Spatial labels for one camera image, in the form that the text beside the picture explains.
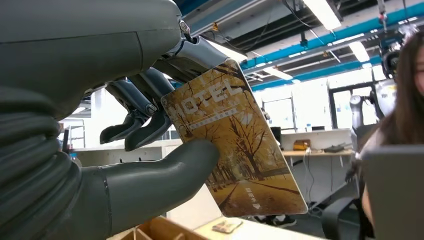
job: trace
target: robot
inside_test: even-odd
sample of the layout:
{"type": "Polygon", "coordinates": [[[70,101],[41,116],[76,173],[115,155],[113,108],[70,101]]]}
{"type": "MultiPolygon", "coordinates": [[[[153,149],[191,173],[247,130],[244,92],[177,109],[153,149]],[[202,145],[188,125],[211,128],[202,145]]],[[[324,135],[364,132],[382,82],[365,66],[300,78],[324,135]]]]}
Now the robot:
{"type": "Polygon", "coordinates": [[[381,66],[387,79],[377,82],[375,81],[374,72],[372,72],[372,82],[374,86],[370,95],[353,95],[350,98],[350,108],[352,110],[351,137],[354,150],[359,150],[358,140],[364,137],[364,135],[366,135],[372,128],[372,126],[364,125],[364,114],[362,110],[363,103],[365,101],[369,101],[375,106],[376,117],[379,120],[389,115],[395,108],[396,68],[400,49],[408,38],[417,31],[418,29],[415,25],[405,24],[396,30],[386,30],[379,36],[379,48],[382,60],[381,66]]]}
{"type": "Polygon", "coordinates": [[[104,240],[194,196],[219,158],[206,140],[97,167],[57,152],[57,121],[103,87],[128,115],[100,141],[151,143],[171,124],[160,98],[174,88],[162,73],[186,83],[228,58],[190,36],[173,1],[5,0],[0,23],[2,240],[104,240]]]}

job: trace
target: office desk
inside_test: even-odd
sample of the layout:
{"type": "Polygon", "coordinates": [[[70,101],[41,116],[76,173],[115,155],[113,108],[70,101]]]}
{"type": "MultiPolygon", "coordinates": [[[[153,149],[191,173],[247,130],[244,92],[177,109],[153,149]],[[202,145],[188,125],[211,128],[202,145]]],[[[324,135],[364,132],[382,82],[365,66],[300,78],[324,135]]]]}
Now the office desk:
{"type": "Polygon", "coordinates": [[[338,156],[340,159],[340,165],[343,167],[343,156],[351,156],[354,151],[352,149],[345,149],[340,152],[332,153],[332,152],[314,152],[312,151],[310,154],[306,154],[306,151],[281,151],[284,157],[290,157],[290,164],[293,167],[293,157],[334,157],[338,156]]]}
{"type": "Polygon", "coordinates": [[[260,224],[249,220],[242,220],[243,224],[236,228],[231,234],[212,231],[213,225],[218,224],[225,219],[225,217],[217,218],[201,227],[196,228],[194,232],[211,240],[323,240],[323,238],[260,224]]]}

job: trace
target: ceiling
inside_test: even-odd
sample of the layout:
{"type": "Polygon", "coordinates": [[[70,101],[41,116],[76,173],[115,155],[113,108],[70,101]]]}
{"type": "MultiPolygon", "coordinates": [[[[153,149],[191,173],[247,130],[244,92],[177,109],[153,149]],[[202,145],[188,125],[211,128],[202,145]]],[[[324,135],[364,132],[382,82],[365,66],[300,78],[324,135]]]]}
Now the ceiling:
{"type": "MultiPolygon", "coordinates": [[[[342,27],[334,32],[323,28],[302,0],[174,0],[193,35],[201,35],[248,56],[248,61],[240,65],[253,89],[275,87],[274,82],[277,81],[278,85],[292,84],[264,72],[264,67],[277,68],[301,81],[318,78],[318,75],[311,73],[323,69],[337,67],[337,71],[351,70],[348,64],[355,62],[356,57],[347,44],[329,47],[328,43],[360,33],[366,34],[358,41],[363,42],[368,55],[375,60],[373,63],[379,61],[372,58],[379,54],[378,32],[370,34],[368,29],[374,29],[371,26],[382,28],[375,20],[378,16],[377,0],[327,1],[334,4],[342,18],[342,27]],[[308,42],[306,46],[300,45],[302,33],[308,42]],[[257,68],[258,64],[267,65],[257,68]]],[[[401,0],[385,2],[388,13],[397,11],[395,17],[390,17],[393,24],[405,19],[405,15],[400,14],[403,13],[401,0]]],[[[421,0],[406,0],[407,7],[413,5],[415,10],[409,10],[408,17],[418,16],[421,17],[419,22],[424,22],[424,3],[421,0]]],[[[86,109],[70,117],[90,117],[90,97],[83,99],[81,104],[86,109]]]]}

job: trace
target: laptop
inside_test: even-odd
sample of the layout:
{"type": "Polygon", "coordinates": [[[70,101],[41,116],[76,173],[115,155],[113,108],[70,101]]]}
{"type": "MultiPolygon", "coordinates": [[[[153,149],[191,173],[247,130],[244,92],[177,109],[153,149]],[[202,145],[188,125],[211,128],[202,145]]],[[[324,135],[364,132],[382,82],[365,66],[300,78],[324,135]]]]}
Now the laptop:
{"type": "Polygon", "coordinates": [[[367,152],[363,170],[376,239],[424,239],[424,145],[367,152]]]}

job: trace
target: woman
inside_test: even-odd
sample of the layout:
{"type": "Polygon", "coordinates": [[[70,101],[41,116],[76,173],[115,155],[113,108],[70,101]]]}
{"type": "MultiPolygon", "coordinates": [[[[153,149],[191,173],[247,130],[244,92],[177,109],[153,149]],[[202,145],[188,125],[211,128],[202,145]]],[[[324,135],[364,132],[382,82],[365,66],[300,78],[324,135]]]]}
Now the woman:
{"type": "MultiPolygon", "coordinates": [[[[382,145],[424,144],[424,33],[412,36],[400,52],[397,63],[397,94],[393,112],[363,146],[361,155],[382,145]]],[[[365,185],[362,208],[374,225],[365,185]]]]}

